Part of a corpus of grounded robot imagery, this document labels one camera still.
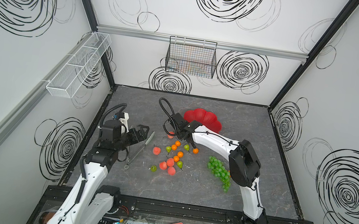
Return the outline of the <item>red flower fruit bowl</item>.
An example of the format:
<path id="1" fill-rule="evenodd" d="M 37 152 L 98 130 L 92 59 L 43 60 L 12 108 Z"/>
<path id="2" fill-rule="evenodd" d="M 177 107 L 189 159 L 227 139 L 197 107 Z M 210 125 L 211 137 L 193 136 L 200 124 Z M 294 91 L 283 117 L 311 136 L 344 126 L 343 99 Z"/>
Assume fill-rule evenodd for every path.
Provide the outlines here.
<path id="1" fill-rule="evenodd" d="M 218 120 L 218 116 L 213 112 L 207 111 L 203 108 L 188 110 L 185 112 L 183 118 L 188 122 L 198 121 L 216 133 L 219 133 L 222 130 L 222 124 Z"/>

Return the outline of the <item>green grape bunch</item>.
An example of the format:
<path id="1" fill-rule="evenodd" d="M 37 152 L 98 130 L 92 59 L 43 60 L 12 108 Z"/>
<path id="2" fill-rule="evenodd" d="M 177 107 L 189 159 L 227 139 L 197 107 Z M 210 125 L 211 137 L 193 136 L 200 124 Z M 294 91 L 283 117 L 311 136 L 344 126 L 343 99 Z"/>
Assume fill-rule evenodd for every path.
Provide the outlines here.
<path id="1" fill-rule="evenodd" d="M 227 193 L 231 186 L 231 175 L 225 164 L 214 156 L 210 156 L 207 163 L 207 168 L 212 175 L 220 179 L 222 183 L 222 190 Z"/>

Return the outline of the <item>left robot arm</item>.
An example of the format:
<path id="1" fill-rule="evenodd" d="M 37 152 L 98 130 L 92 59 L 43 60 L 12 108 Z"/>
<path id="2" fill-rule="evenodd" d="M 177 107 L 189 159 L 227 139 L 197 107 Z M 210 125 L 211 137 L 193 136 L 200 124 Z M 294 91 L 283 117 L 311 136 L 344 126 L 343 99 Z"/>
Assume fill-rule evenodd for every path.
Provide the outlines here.
<path id="1" fill-rule="evenodd" d="M 118 161 L 119 152 L 145 141 L 150 128 L 138 125 L 128 129 L 116 119 L 102 123 L 99 128 L 99 138 L 80 161 L 78 181 L 46 224 L 98 224 L 105 214 L 118 210 L 120 189 L 102 186 L 102 182 Z"/>

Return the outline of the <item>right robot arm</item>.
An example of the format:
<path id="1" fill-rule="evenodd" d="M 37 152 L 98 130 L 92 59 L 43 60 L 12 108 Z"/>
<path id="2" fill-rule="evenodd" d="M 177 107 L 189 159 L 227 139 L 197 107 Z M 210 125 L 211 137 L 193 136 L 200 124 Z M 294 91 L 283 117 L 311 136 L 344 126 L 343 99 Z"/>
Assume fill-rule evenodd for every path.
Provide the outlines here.
<path id="1" fill-rule="evenodd" d="M 243 199 L 242 224 L 268 224 L 259 191 L 261 163 L 252 144 L 223 137 L 197 121 L 186 121 L 179 113 L 168 116 L 167 122 L 178 139 L 192 147 L 207 147 L 229 162 L 231 179 L 239 185 Z"/>

